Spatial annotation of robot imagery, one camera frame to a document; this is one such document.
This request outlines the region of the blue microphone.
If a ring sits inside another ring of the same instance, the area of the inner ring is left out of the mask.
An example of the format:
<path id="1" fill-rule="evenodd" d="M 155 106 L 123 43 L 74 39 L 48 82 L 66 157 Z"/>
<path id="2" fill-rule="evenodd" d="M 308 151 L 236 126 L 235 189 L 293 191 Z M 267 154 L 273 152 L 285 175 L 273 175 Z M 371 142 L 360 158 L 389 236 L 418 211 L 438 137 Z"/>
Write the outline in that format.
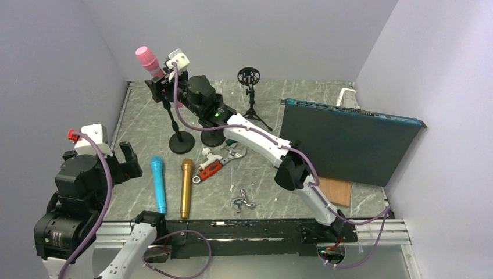
<path id="1" fill-rule="evenodd" d="M 159 213 L 167 213 L 164 163 L 161 157 L 153 156 L 150 161 L 150 168 L 153 175 L 153 184 L 155 190 L 156 207 Z"/>

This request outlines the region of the pink microphone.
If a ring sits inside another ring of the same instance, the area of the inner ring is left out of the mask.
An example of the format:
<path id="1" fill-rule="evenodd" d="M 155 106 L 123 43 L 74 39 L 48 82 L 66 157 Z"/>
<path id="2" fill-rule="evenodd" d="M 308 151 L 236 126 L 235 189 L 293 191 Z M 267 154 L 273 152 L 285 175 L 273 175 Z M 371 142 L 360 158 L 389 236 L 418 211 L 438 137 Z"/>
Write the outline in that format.
<path id="1" fill-rule="evenodd" d="M 155 54 L 147 47 L 147 46 L 141 46 L 135 51 L 135 55 L 137 59 L 139 60 L 140 64 L 143 66 L 145 70 L 147 70 L 152 78 L 153 77 L 164 77 L 164 85 L 166 86 L 166 91 L 167 91 L 167 97 L 168 100 L 173 103 L 173 86 L 174 86 L 174 79 L 172 81 L 169 81 L 165 77 L 165 73 L 163 71 L 164 64 L 160 64 L 158 62 L 157 57 Z"/>

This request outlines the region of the gold microphone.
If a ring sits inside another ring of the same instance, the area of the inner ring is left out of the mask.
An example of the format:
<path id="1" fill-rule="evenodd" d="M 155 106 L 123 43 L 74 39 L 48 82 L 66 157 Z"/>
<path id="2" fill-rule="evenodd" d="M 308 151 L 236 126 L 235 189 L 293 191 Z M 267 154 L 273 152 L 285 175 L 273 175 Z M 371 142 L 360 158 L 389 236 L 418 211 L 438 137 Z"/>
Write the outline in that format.
<path id="1" fill-rule="evenodd" d="M 182 183 L 181 183 L 181 203 L 180 217 L 188 219 L 190 215 L 192 177 L 194 172 L 194 163 L 192 159 L 185 158 L 181 164 Z"/>

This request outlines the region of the pink mic round-base stand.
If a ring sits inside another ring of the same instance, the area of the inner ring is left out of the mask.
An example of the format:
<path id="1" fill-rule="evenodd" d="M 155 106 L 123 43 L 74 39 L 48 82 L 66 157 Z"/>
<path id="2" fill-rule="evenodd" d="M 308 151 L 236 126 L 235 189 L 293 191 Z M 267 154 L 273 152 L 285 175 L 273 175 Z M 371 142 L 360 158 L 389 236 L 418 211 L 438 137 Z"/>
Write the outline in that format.
<path id="1" fill-rule="evenodd" d="M 192 148 L 195 145 L 194 137 L 189 132 L 180 131 L 178 127 L 178 123 L 175 121 L 173 117 L 171 110 L 172 105 L 171 102 L 168 100 L 167 94 L 166 94 L 166 98 L 159 103 L 161 103 L 163 105 L 163 108 L 167 111 L 170 117 L 172 129 L 174 131 L 174 134 L 169 139 L 169 149 L 173 153 L 179 155 L 188 153 L 189 151 L 192 150 Z"/>

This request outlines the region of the blue mic round-base stand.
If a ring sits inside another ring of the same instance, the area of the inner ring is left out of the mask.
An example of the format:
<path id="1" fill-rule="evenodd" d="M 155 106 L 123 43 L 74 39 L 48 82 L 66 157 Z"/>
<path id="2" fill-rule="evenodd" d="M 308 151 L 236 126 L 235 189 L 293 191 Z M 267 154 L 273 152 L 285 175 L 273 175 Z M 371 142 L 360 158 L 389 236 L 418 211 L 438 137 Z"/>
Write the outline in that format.
<path id="1" fill-rule="evenodd" d="M 207 147 L 220 146 L 225 140 L 223 130 L 202 131 L 200 134 L 201 142 Z"/>

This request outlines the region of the black tripod mic stand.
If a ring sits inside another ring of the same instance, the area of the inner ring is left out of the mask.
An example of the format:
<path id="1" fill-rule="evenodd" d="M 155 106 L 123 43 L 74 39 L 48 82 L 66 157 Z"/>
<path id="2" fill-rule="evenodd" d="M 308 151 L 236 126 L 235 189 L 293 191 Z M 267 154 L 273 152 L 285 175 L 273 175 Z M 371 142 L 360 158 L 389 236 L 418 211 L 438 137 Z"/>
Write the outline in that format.
<path id="1" fill-rule="evenodd" d="M 249 96 L 249 109 L 242 116 L 246 119 L 252 119 L 256 121 L 260 121 L 264 124 L 269 131 L 273 131 L 273 129 L 267 125 L 267 123 L 262 120 L 262 118 L 257 114 L 254 106 L 255 106 L 255 89 L 254 86 L 260 81 L 260 72 L 259 70 L 253 67 L 244 67 L 239 70 L 237 74 L 237 80 L 241 85 L 247 87 L 245 93 Z"/>

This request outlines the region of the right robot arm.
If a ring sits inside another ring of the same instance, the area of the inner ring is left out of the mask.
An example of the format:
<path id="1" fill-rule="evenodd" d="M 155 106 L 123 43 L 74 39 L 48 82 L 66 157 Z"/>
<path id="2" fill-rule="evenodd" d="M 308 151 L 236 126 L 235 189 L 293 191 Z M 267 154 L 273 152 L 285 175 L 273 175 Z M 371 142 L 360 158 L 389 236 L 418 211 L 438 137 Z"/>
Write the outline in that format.
<path id="1" fill-rule="evenodd" d="M 276 137 L 248 121 L 226 105 L 206 76 L 188 77 L 187 72 L 145 80 L 155 102 L 182 103 L 200 125 L 197 131 L 222 131 L 265 157 L 276 168 L 275 182 L 298 195 L 321 225 L 327 241 L 342 235 L 345 218 L 319 188 L 320 179 L 308 157 L 288 140 Z"/>

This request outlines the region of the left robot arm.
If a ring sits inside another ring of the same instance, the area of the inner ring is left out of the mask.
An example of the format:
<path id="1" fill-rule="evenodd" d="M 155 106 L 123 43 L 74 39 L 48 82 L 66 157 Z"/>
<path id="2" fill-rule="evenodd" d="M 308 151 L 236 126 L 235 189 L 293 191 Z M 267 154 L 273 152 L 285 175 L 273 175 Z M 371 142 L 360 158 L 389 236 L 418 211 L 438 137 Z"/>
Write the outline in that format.
<path id="1" fill-rule="evenodd" d="M 57 191 L 34 227 L 37 255 L 50 278 L 95 278 L 93 255 L 96 231 L 109 208 L 115 185 L 142 176 L 137 154 L 120 142 L 125 161 L 111 152 L 98 155 L 63 154 L 55 177 Z"/>

